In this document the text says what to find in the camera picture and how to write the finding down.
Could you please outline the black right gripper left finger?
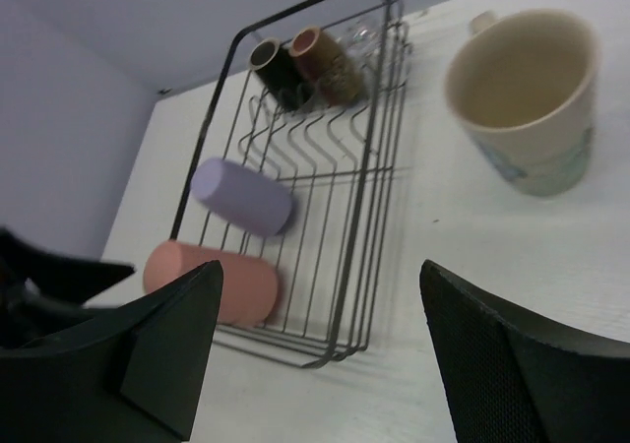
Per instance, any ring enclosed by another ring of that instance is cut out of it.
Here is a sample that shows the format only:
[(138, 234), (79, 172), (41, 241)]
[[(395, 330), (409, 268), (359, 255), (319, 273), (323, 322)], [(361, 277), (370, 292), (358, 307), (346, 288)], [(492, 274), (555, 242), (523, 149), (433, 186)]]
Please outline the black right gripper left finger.
[(221, 302), (205, 263), (84, 323), (1, 353), (4, 442), (185, 442)]

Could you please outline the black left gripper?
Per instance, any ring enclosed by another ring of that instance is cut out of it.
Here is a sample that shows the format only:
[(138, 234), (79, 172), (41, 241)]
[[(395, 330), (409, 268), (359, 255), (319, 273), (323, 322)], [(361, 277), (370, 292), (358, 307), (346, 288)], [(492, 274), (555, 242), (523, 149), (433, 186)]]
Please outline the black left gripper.
[(1, 348), (26, 348), (91, 317), (83, 304), (135, 273), (131, 264), (64, 256), (1, 227)]

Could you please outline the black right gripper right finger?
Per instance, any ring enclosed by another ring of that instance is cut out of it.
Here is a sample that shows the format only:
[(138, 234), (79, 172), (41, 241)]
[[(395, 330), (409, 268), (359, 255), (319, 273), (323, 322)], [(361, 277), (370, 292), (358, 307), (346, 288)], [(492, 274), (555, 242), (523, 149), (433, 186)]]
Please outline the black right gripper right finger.
[(551, 320), (432, 261), (419, 289), (458, 441), (628, 441), (627, 343)]

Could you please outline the lavender plastic cup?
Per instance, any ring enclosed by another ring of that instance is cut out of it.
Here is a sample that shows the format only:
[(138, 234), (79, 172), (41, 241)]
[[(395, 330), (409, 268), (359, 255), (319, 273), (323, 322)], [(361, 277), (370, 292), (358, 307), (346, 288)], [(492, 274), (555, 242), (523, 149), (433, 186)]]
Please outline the lavender plastic cup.
[(224, 221), (260, 237), (279, 234), (288, 222), (290, 190), (259, 171), (224, 158), (208, 158), (195, 170), (196, 201)]

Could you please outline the cream patterned large mug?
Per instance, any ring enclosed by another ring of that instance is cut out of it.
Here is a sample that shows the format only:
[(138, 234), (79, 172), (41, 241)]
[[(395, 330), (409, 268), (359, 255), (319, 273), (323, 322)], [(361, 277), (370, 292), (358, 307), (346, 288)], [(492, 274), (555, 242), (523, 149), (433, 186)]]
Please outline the cream patterned large mug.
[(584, 18), (530, 9), (486, 11), (445, 77), (444, 95), (498, 174), (516, 190), (550, 197), (584, 176), (595, 132), (599, 39)]

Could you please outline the black ceramic mug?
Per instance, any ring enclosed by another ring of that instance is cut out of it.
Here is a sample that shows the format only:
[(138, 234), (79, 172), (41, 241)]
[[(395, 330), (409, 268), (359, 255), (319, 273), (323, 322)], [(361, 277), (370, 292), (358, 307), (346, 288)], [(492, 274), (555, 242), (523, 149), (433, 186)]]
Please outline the black ceramic mug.
[(249, 55), (248, 65), (285, 111), (301, 109), (314, 96), (312, 86), (302, 77), (277, 38), (259, 42)]

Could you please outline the brown ceramic mug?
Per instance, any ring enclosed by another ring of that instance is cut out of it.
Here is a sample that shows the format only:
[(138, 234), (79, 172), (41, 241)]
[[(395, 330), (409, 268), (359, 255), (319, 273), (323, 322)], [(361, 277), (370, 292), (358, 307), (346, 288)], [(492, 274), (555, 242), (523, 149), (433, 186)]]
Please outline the brown ceramic mug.
[(300, 74), (330, 106), (353, 103), (363, 79), (343, 48), (319, 27), (307, 27), (291, 41), (288, 53)]

